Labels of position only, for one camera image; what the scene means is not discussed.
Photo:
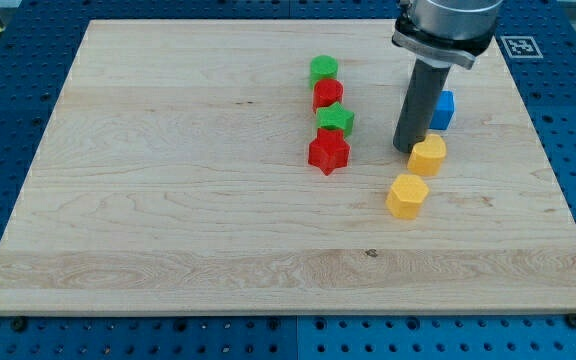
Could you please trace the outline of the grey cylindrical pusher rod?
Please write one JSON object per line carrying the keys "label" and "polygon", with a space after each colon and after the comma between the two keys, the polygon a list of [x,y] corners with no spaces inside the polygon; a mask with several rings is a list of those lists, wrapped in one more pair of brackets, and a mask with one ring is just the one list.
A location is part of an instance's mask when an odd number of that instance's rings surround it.
{"label": "grey cylindrical pusher rod", "polygon": [[415,61],[393,136],[398,151],[411,153],[425,139],[450,68]]}

